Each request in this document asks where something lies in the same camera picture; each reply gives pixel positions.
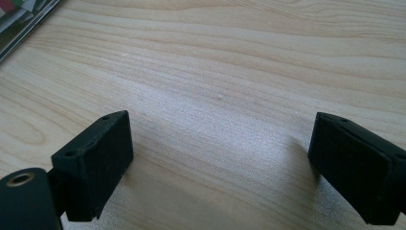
black rubber piece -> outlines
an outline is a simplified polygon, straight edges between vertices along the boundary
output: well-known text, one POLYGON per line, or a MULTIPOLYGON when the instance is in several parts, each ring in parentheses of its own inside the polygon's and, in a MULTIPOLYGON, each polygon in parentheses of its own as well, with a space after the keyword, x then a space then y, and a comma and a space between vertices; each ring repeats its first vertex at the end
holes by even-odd
POLYGON ((50 180, 63 185, 53 187, 58 212, 70 221, 99 218, 132 159, 128 112, 98 119, 52 156, 50 180))
POLYGON ((0 229, 62 229, 44 170, 26 169, 0 180, 0 229))
POLYGON ((345 118, 318 113, 308 158, 366 223, 406 211, 406 151, 345 118))

screw hole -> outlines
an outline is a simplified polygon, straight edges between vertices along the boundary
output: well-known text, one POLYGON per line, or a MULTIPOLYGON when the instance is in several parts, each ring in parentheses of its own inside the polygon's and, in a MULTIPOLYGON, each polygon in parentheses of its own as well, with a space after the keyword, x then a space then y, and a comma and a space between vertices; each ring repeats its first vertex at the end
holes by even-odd
POLYGON ((30 182, 33 179, 34 179, 34 173, 32 173, 32 172, 22 173, 20 175, 13 177, 12 179, 10 179, 7 182, 7 186, 9 186, 9 187, 21 186, 23 184, 30 182))
POLYGON ((75 154, 76 153, 74 151, 68 151, 68 152, 65 153, 65 156, 71 157, 71 156, 74 156, 75 154))

wood grain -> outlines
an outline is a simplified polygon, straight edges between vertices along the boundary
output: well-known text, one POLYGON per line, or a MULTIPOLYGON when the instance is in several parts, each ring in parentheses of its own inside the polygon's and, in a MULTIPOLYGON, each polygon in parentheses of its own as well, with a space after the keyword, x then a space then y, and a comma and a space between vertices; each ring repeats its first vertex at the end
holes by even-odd
POLYGON ((135 161, 65 229, 404 229, 365 224, 306 151, 317 111, 406 149, 405 60, 405 1, 66 1, 0 65, 0 176, 126 109, 135 161))

wooden table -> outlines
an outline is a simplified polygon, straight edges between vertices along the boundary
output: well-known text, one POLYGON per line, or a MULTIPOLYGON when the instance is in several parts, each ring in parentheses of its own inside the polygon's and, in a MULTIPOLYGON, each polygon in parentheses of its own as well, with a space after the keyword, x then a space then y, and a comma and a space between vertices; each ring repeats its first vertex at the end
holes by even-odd
POLYGON ((65 229, 404 229, 312 172, 317 111, 406 149, 404 1, 63 3, 0 65, 0 176, 128 110, 135 160, 65 229))

black block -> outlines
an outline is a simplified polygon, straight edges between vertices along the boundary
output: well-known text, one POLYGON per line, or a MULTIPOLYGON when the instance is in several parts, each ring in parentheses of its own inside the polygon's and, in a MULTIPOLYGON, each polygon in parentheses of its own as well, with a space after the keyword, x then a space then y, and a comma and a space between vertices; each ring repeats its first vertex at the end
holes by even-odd
POLYGON ((318 113, 308 158, 366 223, 406 210, 406 151, 347 119, 318 113))
POLYGON ((66 200, 56 197, 56 204, 66 205, 71 221, 99 218, 132 159, 128 112, 98 119, 52 156, 50 175, 67 190, 66 200))

